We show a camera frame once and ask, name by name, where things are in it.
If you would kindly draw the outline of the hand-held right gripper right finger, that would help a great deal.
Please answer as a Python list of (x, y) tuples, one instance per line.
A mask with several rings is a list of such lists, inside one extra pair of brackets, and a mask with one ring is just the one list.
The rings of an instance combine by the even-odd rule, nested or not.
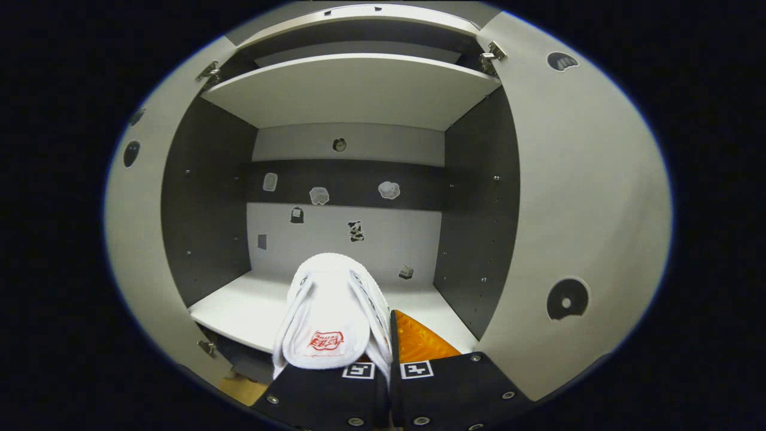
[(403, 431), (510, 431), (533, 401), (480, 351), (435, 357), (446, 342), (432, 330), (391, 312), (391, 419)]

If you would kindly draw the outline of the white cabinet drawer front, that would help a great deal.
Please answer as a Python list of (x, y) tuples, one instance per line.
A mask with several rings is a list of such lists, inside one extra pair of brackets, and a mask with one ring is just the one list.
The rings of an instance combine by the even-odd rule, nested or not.
[(298, 3), (292, 3), (260, 17), (254, 17), (224, 34), (238, 49), (263, 42), (280, 35), (295, 33), (306, 28), (319, 28), (347, 23), (386, 23), (425, 25), (458, 35), (473, 37), (481, 29), (464, 17), (444, 11), (397, 3), (364, 3), (326, 6), (314, 11), (299, 12)]

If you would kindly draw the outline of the white shoe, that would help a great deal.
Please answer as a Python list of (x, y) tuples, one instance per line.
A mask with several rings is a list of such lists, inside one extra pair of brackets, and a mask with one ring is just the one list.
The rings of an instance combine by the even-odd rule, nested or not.
[(391, 308), (366, 267), (325, 252), (309, 257), (290, 284), (272, 349), (273, 376), (287, 366), (347, 368), (362, 357), (391, 380)]

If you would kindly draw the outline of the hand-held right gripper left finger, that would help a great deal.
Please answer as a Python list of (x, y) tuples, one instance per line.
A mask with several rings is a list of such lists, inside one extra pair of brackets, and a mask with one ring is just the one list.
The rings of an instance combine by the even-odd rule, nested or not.
[(369, 361), (327, 370), (288, 365), (251, 408), (297, 431), (382, 431), (390, 426), (388, 385)]

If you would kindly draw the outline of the white shoe cabinet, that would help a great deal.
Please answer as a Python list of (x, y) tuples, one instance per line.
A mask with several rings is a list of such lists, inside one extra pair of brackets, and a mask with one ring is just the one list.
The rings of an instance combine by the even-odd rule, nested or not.
[(425, 25), (306, 28), (208, 65), (172, 139), (162, 238), (200, 345), (266, 379), (293, 273), (360, 262), (392, 308), (461, 349), (512, 261), (519, 148), (474, 37)]

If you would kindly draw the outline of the white shoe cabinet door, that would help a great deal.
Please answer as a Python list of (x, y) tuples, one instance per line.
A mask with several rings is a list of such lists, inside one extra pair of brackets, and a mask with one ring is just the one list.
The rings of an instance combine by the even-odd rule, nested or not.
[(495, 63), (519, 148), (512, 261), (478, 348), (531, 401), (617, 350), (667, 266), (672, 193), (659, 145), (585, 56), (501, 12), (477, 37)]
[(105, 186), (104, 229), (113, 278), (151, 349), (218, 386), (230, 363), (199, 346), (205, 336), (172, 278), (162, 235), (161, 192), (173, 136), (195, 96), (199, 74), (227, 60), (235, 44), (225, 36), (184, 60), (138, 107), (135, 125), (118, 142)]

